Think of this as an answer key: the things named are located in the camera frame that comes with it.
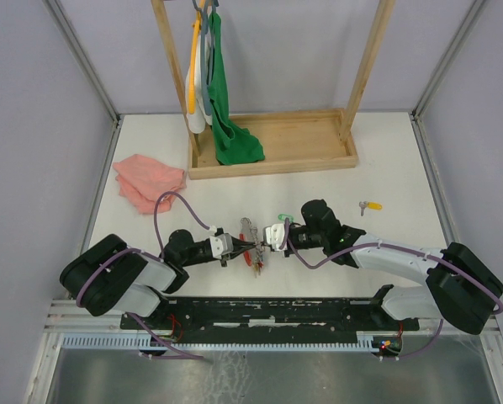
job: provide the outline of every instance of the wooden rack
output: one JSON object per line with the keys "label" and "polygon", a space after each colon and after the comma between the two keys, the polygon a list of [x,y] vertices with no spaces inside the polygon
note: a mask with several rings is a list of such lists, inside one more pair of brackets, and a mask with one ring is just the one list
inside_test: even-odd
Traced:
{"label": "wooden rack", "polygon": [[[177,89],[178,101],[188,128],[183,75],[164,0],[151,0],[151,2]],[[379,53],[394,4],[395,0],[380,0],[377,6],[346,109],[232,115],[233,122],[240,127],[248,128],[262,143],[265,160],[251,164],[219,165],[210,129],[197,136],[188,128],[190,178],[223,178],[355,167],[358,163],[358,154],[351,135],[352,122]]]}

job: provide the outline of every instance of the tabletop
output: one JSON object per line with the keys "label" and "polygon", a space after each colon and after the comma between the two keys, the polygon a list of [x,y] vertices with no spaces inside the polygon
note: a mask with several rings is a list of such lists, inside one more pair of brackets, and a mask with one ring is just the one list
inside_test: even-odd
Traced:
{"label": "tabletop", "polygon": [[[384,240],[418,247],[445,247],[444,236],[416,138],[407,113],[359,113],[352,135],[360,158],[355,168],[315,173],[273,174],[239,178],[187,181],[181,194],[208,225],[223,227],[238,237],[241,218],[262,228],[278,222],[278,214],[303,222],[302,205],[324,199],[342,224],[364,229]],[[134,154],[153,157],[169,166],[188,166],[188,133],[180,114],[126,115],[113,162]],[[119,196],[117,173],[106,180],[91,238],[91,246],[115,233],[132,247],[157,255],[160,251],[152,215],[141,215]],[[365,211],[360,201],[374,201],[382,210]],[[170,211],[158,216],[166,241],[176,229],[187,229],[194,239],[209,233],[199,227],[184,205],[175,200]],[[324,255],[320,249],[304,251],[310,263]],[[259,276],[243,257],[228,262],[186,267],[188,282],[175,295],[369,297],[384,284],[413,285],[407,279],[373,271],[327,263],[316,270],[304,267],[294,256],[265,252]]]}

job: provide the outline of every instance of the white wall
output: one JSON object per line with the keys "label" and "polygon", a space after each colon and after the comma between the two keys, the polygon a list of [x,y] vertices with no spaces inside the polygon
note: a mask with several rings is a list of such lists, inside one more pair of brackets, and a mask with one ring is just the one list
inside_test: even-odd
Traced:
{"label": "white wall", "polygon": [[22,401],[110,120],[40,0],[0,0],[0,403]]}
{"label": "white wall", "polygon": [[503,282],[503,0],[488,3],[424,123],[461,240]]}
{"label": "white wall", "polygon": [[[120,113],[178,112],[151,2],[61,0]],[[472,0],[398,0],[363,109],[413,109]],[[377,0],[220,0],[233,111],[347,104]],[[189,65],[190,0],[166,2]]]}

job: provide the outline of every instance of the red towel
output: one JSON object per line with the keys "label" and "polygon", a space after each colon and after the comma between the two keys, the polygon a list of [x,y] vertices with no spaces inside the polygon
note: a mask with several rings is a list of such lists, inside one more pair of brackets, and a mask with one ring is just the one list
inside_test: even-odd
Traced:
{"label": "red towel", "polygon": [[[127,198],[142,214],[153,214],[158,197],[166,191],[186,188],[186,172],[169,167],[154,158],[135,154],[115,162],[113,165],[119,175],[119,195]],[[175,196],[168,196],[158,206],[158,213],[167,212]]]}

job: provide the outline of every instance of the green object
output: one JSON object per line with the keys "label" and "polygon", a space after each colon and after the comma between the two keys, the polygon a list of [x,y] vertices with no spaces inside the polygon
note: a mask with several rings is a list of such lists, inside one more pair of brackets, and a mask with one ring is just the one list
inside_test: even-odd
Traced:
{"label": "green object", "polygon": [[278,220],[279,220],[279,221],[285,221],[285,218],[286,218],[286,217],[287,217],[287,218],[289,218],[289,221],[290,221],[291,223],[293,223],[294,218],[293,218],[291,215],[285,215],[284,213],[280,213],[280,214],[278,215]]}
{"label": "green object", "polygon": [[209,22],[215,36],[214,73],[209,84],[209,96],[213,107],[212,132],[216,159],[224,165],[264,160],[265,155],[259,140],[248,129],[240,128],[229,119],[229,95],[224,59],[221,55],[221,18],[212,12]]}

